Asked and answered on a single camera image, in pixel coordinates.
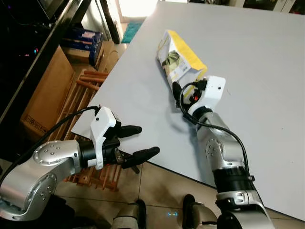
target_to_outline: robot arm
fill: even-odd
[[[216,204],[222,212],[217,228],[274,229],[253,185],[242,142],[213,112],[224,84],[225,79],[217,76],[190,83],[193,94],[187,103],[183,93],[189,86],[181,88],[173,83],[177,104],[184,117],[196,125],[199,144],[213,171],[218,192]]]
[[[133,167],[150,159],[160,149],[153,147],[129,155],[118,149],[119,138],[142,131],[139,126],[121,126],[109,108],[102,107],[91,124],[91,141],[51,141],[39,146],[32,157],[16,166],[0,187],[0,217],[13,221],[37,219],[58,182],[95,166],[119,164]]]

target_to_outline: white table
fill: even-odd
[[[305,219],[305,18],[263,10],[158,3],[90,105],[111,108],[143,132],[121,149],[161,149],[150,162],[214,185],[195,131],[183,120],[156,51],[175,30],[208,67],[226,78],[216,112],[245,144],[250,172],[271,209]],[[92,113],[73,132],[89,137]]]

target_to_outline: green mat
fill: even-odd
[[[141,25],[142,22],[129,22],[121,43],[130,43]]]

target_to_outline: tile floor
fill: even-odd
[[[61,182],[55,194],[66,199],[77,215],[96,220],[103,217],[109,223],[126,203],[141,198],[147,205],[147,229],[181,229],[182,201],[187,193],[193,194],[217,216],[220,214],[214,204],[214,189],[149,163],[144,163],[139,169],[138,175],[131,169],[122,171],[118,192]],[[168,217],[168,212],[177,212],[178,216]],[[298,220],[273,211],[269,214],[277,229],[305,228],[305,224]]]

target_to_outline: cardboard box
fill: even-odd
[[[109,73],[119,60],[119,55],[115,49],[113,41],[104,41],[103,44],[104,49],[98,71],[102,73]]]
[[[96,69],[103,51],[102,33],[73,28],[65,34],[61,47],[73,63],[87,63]]]
[[[29,139],[37,141],[55,125],[73,75],[74,70],[59,46],[20,120]]]

